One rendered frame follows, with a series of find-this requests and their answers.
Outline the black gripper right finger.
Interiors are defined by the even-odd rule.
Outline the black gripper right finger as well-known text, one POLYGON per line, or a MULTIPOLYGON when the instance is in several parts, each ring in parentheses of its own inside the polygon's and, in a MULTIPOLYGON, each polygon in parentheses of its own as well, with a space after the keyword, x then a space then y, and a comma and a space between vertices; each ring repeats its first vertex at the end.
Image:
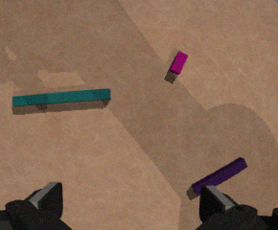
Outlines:
POLYGON ((256 208, 238 205, 215 186, 201 186, 199 218, 202 224, 196 230, 278 230, 278 208, 272 210, 272 217, 257 214, 256 208))

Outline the purple rod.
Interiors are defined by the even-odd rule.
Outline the purple rod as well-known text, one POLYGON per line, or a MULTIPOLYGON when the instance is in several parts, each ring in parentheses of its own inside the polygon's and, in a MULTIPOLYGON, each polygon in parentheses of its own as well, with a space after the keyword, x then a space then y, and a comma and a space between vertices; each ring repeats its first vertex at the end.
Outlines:
POLYGON ((192 184, 192 187, 197 194, 200 195, 201 186, 217 186, 221 182, 225 181, 226 179, 230 178, 231 176, 241 172, 242 170, 246 169, 247 165, 245 160, 241 157, 234 160, 233 162, 227 164, 226 166, 220 168, 219 170, 207 175, 206 177, 200 179, 196 183, 192 184))

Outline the small magenta block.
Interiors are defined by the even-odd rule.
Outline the small magenta block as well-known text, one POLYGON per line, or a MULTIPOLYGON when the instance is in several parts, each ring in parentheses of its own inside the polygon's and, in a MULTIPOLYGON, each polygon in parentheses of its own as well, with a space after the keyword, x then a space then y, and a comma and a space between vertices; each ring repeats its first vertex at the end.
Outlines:
POLYGON ((188 57, 187 55, 185 55, 181 52, 178 52, 174 59, 174 62, 172 64, 170 71, 179 75, 184 66, 184 63, 185 63, 187 57, 188 57))

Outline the turquoise rod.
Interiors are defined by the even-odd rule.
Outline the turquoise rod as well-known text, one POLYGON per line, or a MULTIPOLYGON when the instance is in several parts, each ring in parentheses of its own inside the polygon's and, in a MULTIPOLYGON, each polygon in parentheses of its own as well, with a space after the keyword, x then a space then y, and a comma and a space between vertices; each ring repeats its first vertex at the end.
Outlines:
POLYGON ((12 97, 12 106, 111 100, 110 89, 92 89, 12 97))

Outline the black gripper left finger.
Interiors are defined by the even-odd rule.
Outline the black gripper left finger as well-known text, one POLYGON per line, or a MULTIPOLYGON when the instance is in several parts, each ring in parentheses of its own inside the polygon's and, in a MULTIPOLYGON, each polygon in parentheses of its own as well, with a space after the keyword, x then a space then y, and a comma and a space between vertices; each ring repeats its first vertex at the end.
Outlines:
POLYGON ((0 210, 0 230, 73 230, 60 219, 61 182, 49 182, 24 200, 8 202, 5 209, 0 210))

